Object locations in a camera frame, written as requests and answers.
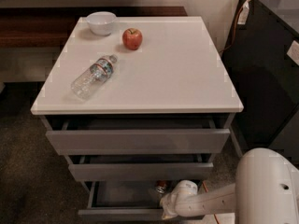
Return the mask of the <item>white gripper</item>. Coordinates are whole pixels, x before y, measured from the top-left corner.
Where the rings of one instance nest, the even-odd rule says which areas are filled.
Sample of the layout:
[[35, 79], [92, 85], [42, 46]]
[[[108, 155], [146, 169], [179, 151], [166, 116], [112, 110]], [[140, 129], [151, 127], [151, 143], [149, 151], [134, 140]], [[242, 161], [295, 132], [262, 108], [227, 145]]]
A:
[[175, 210], [180, 200], [185, 200], [195, 196], [198, 192], [197, 185], [189, 180], [182, 180], [177, 183], [170, 193], [167, 193], [160, 200], [160, 206], [163, 208], [162, 219], [170, 219], [178, 216]]

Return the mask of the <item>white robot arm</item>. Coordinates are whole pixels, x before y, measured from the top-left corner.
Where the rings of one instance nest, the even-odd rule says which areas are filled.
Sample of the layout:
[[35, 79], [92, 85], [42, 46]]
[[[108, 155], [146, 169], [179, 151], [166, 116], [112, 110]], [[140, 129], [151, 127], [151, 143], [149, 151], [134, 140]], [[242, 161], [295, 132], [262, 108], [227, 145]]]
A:
[[192, 181], [178, 182], [160, 200], [163, 218], [235, 214], [235, 224], [299, 224], [299, 170], [267, 148], [248, 151], [234, 184], [203, 194]]

